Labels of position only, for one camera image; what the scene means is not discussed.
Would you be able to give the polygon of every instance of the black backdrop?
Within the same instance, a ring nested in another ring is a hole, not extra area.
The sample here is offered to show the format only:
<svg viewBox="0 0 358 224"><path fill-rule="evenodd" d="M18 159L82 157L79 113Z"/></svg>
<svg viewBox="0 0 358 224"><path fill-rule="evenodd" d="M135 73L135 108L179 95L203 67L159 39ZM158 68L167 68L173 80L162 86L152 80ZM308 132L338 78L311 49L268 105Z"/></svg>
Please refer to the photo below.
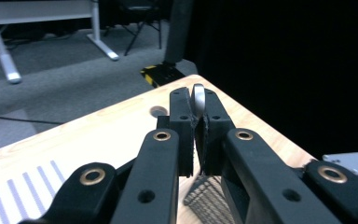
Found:
<svg viewBox="0 0 358 224"><path fill-rule="evenodd" d="M185 58L317 159L358 151L358 0L195 0Z"/></svg>

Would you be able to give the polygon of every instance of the wooden table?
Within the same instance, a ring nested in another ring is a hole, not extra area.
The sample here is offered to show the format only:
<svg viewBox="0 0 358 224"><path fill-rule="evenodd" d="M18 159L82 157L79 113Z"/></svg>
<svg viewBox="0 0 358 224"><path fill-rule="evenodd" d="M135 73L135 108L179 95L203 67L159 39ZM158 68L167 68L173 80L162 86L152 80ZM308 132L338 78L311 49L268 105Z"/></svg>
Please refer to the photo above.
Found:
<svg viewBox="0 0 358 224"><path fill-rule="evenodd" d="M0 183L52 160L64 164L69 172L93 161L118 168L137 156L145 135L156 128L157 119L150 115L151 108L162 106L168 110L169 93L181 87L189 87L191 92L195 83L215 91L236 127L259 133L288 165L299 167L312 159L310 154L209 81L192 75L0 148ZM193 179L180 178L178 223L200 222L182 204Z"/></svg>

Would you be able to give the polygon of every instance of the black cable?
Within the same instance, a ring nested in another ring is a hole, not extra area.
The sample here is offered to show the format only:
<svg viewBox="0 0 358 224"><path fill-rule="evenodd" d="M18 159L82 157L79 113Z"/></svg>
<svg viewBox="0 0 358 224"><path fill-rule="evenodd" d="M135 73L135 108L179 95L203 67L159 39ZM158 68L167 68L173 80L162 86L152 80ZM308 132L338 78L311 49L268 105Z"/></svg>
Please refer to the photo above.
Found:
<svg viewBox="0 0 358 224"><path fill-rule="evenodd" d="M0 117L0 119L7 119L12 121L20 121L20 122L31 122L31 123L45 123L45 124L58 124L58 125L64 124L64 122L34 120L34 119L13 119L13 118L6 118L6 117Z"/></svg>

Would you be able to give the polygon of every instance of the white paper with gray stripes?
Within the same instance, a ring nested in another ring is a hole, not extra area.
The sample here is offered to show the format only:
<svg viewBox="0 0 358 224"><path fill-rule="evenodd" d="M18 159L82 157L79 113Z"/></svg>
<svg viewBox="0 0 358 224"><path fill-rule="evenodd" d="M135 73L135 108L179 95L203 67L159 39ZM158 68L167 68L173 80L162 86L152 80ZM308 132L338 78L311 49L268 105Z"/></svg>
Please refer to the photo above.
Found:
<svg viewBox="0 0 358 224"><path fill-rule="evenodd" d="M68 177L51 161L1 184L0 223L41 217Z"/></svg>

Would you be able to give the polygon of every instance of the white desk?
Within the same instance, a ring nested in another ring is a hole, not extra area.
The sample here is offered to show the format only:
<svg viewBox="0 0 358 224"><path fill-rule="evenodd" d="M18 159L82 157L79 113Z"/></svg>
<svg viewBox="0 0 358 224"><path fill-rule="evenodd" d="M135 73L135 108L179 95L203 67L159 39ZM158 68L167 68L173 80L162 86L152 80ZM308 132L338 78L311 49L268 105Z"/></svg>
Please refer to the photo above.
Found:
<svg viewBox="0 0 358 224"><path fill-rule="evenodd" d="M81 18L91 18L92 34L88 35L89 40L109 58L113 61L117 61L117 54L108 48L100 38L98 0L0 2L0 24ZM13 63L1 36L0 63L10 83L16 84L21 82L21 75Z"/></svg>

